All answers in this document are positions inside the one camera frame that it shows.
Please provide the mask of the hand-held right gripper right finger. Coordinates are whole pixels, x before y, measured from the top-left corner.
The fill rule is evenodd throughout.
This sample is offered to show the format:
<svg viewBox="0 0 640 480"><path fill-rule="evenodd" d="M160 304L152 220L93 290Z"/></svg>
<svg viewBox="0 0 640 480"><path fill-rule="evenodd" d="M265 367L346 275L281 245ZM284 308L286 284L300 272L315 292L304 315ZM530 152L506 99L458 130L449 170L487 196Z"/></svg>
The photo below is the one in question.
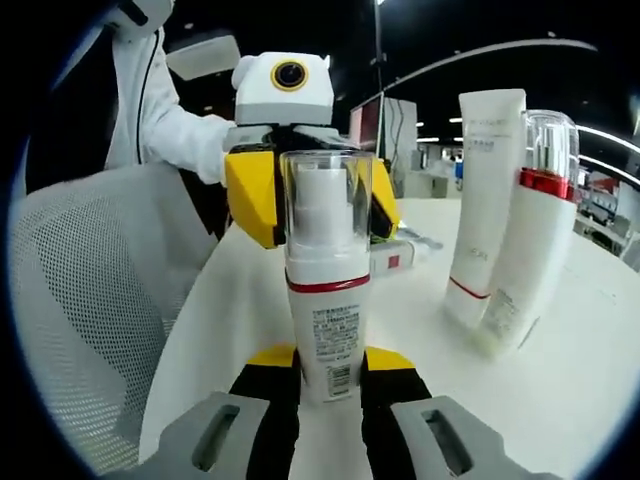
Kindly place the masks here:
<svg viewBox="0 0 640 480"><path fill-rule="evenodd" d="M362 439L375 479L536 479L499 433L448 396L432 396L403 355L365 349Z"/></svg>

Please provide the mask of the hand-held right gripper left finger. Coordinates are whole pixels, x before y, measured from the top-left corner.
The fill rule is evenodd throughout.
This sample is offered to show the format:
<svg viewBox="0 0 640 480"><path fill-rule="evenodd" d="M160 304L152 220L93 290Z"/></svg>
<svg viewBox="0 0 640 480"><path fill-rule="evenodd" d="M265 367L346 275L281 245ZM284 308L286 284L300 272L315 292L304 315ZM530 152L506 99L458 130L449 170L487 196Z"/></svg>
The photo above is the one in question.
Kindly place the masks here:
<svg viewBox="0 0 640 480"><path fill-rule="evenodd" d="M159 479L286 479L299 436L301 363L280 344L249 359L228 392L214 392L165 428Z"/></svg>

